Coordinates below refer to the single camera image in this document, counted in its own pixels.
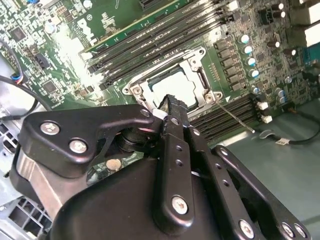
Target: cpu socket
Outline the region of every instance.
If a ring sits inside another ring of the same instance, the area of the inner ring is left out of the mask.
[[[134,76],[122,89],[150,111],[156,109],[167,94],[175,96],[188,107],[192,118],[219,101],[221,91],[213,92],[205,74],[202,58],[206,50],[197,47],[176,53]]]

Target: black cable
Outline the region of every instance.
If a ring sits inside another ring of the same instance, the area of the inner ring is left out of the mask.
[[[18,71],[19,71],[19,77],[23,78],[24,77],[24,73],[22,71],[21,65],[20,65],[19,60],[17,58],[17,55],[15,54],[13,49],[3,39],[0,38],[0,46],[1,45],[3,45],[9,51],[11,56],[14,58],[15,64],[16,64],[16,66],[18,68]]]
[[[33,91],[31,91],[29,88],[23,86],[23,85],[18,85],[16,84],[15,82],[13,82],[11,79],[7,78],[7,77],[4,77],[4,76],[1,76],[0,75],[0,82],[3,82],[3,83],[7,83],[7,84],[10,84],[10,85],[13,85],[15,87],[17,87],[18,89],[21,89],[22,91],[24,91],[25,93],[31,95],[32,97],[34,97],[34,103],[32,105],[32,107],[30,108],[30,110],[28,112],[26,112],[25,114],[23,115],[20,115],[20,116],[5,116],[4,118],[14,118],[15,120],[19,119],[20,118],[23,118],[25,117],[26,115],[30,114],[36,107],[37,107],[37,104],[40,103],[43,105],[43,107],[47,110],[47,111],[51,111],[52,108],[40,97],[38,96],[36,93],[34,93]]]
[[[318,119],[315,116],[310,115],[308,113],[305,113],[302,111],[296,111],[293,108],[290,108],[288,111],[292,114],[300,115],[301,117],[316,123],[319,127],[318,131],[313,136],[311,136],[307,139],[304,139],[304,140],[289,140],[288,141],[289,145],[307,145],[307,144],[310,144],[316,137],[318,137],[320,135],[320,119]],[[269,135],[267,138],[272,139],[276,142],[282,139],[281,136],[278,136],[275,134]]]
[[[21,114],[21,115],[3,116],[3,117],[0,117],[0,121],[12,121],[12,120],[22,119],[22,118],[28,116],[29,114],[31,114],[36,109],[38,103],[39,103],[38,100],[34,99],[32,107],[26,113]]]

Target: black metal arm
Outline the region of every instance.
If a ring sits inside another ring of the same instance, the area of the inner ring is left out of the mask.
[[[50,240],[312,239],[227,148],[208,148],[183,102],[168,95],[158,111],[122,105],[25,119],[10,177],[18,191],[29,183],[24,194],[36,193],[54,219]],[[144,159],[87,187],[90,166],[134,151]]]

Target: screw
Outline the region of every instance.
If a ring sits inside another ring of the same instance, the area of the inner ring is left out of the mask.
[[[223,155],[228,156],[228,152],[224,148],[220,148]]]
[[[140,87],[135,87],[134,89],[133,89],[133,93],[134,94],[136,94],[136,95],[140,95],[141,94],[141,88]]]
[[[285,232],[290,236],[290,237],[294,237],[295,235],[294,235],[294,232],[291,230],[291,228],[289,227],[289,225],[288,224],[286,224],[285,222],[284,223],[282,223],[282,227],[283,227],[283,229],[285,230]]]
[[[255,237],[254,230],[249,225],[249,223],[247,223],[245,220],[240,220],[239,226],[240,226],[242,232],[244,233],[244,235],[246,235],[247,238],[253,239]]]
[[[85,151],[87,151],[87,145],[81,140],[71,141],[69,147],[71,151],[77,154],[83,154]]]
[[[211,96],[211,94],[205,95],[205,96],[204,96],[204,99],[205,99],[205,101],[206,101],[207,103],[211,103],[211,102],[214,100],[214,98]]]
[[[60,132],[60,127],[52,122],[42,123],[40,129],[43,133],[48,135],[56,135]]]
[[[145,109],[141,109],[140,113],[147,118],[150,117],[150,112]]]
[[[197,129],[194,128],[193,132],[194,132],[195,135],[200,136],[200,132]]]
[[[181,215],[186,214],[188,211],[187,203],[179,196],[174,196],[172,198],[172,207],[178,214]]]
[[[171,118],[171,122],[173,122],[175,125],[179,125],[179,121],[174,117]]]
[[[298,233],[300,233],[300,235],[303,237],[303,238],[307,238],[307,234],[305,233],[305,231],[302,229],[302,227],[300,227],[298,224],[295,224],[294,225],[295,229],[297,230]]]

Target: motherboard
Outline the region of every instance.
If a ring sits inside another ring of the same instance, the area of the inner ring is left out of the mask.
[[[0,38],[54,110],[152,111],[171,94],[212,144],[243,131],[216,102],[256,126],[318,97],[318,2],[0,0]]]

